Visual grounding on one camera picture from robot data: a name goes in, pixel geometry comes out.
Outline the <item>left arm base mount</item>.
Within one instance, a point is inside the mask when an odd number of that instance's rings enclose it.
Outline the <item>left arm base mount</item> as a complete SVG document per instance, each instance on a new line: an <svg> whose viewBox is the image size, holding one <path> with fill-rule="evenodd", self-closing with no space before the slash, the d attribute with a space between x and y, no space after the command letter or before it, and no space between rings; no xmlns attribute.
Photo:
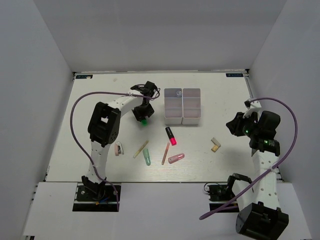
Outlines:
<svg viewBox="0 0 320 240"><path fill-rule="evenodd" d="M118 212L116 192L111 185L107 184L102 187L102 192L96 195L83 184L78 184L72 211L97 213Z"/></svg>

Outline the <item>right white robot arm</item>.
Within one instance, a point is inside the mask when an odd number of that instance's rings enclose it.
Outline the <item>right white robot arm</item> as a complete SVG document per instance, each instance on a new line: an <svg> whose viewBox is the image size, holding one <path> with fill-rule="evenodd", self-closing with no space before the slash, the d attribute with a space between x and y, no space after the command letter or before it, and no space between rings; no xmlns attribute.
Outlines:
<svg viewBox="0 0 320 240"><path fill-rule="evenodd" d="M280 143L274 139L280 122L278 114L263 111L260 116L257 112L250 116L238 112L226 124L232 135L249 137L254 178L270 171L246 193L242 184L236 181L225 187L226 195L233 200L237 199L239 213L236 232L255 240L276 240L289 224L288 214L280 208L277 173L272 169L280 155Z"/></svg>

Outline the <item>pink white mini stapler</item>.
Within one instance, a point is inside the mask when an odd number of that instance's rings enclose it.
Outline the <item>pink white mini stapler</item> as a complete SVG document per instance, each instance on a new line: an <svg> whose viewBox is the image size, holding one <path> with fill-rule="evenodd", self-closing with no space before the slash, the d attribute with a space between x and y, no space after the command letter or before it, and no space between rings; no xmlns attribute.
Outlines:
<svg viewBox="0 0 320 240"><path fill-rule="evenodd" d="M114 144L115 156L124 155L124 149L120 141L116 141Z"/></svg>

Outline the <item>pink black highlighter marker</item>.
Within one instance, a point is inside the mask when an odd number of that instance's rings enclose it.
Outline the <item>pink black highlighter marker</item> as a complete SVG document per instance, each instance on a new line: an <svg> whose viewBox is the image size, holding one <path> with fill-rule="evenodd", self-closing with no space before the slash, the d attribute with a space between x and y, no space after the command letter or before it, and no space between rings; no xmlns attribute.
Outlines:
<svg viewBox="0 0 320 240"><path fill-rule="evenodd" d="M169 139L171 145L175 146L177 144L177 140L176 140L171 128L170 127L166 127L165 131L166 131L166 134L168 136L168 139Z"/></svg>

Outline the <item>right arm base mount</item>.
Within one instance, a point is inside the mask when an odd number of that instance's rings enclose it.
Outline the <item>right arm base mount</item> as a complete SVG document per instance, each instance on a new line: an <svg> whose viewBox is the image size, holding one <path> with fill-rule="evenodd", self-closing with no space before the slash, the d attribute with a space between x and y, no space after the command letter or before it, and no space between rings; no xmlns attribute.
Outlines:
<svg viewBox="0 0 320 240"><path fill-rule="evenodd" d="M203 186L204 193L209 198L209 210L213 211L231 200L235 195L228 189L226 183L207 182Z"/></svg>

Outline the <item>green black highlighter marker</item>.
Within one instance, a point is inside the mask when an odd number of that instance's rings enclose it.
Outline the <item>green black highlighter marker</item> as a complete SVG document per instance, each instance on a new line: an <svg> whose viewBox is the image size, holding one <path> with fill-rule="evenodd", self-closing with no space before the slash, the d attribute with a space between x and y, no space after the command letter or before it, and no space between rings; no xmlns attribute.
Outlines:
<svg viewBox="0 0 320 240"><path fill-rule="evenodd" d="M141 124L142 124L143 126L147 126L147 125L148 125L148 122L147 122L146 119L143 119L143 120L141 121Z"/></svg>

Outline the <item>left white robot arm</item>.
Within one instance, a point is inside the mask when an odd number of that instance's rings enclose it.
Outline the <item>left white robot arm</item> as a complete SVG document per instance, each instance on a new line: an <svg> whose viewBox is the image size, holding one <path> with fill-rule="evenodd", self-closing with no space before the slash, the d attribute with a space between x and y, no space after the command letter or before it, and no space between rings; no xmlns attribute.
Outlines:
<svg viewBox="0 0 320 240"><path fill-rule="evenodd" d="M132 111L135 119L145 124L154 113L150 100L158 92L157 86L147 81L143 85L132 86L125 96L95 105L87 128L91 141L90 167L87 174L81 177L83 185L94 199L99 200L106 193L107 157L119 135L121 117Z"/></svg>

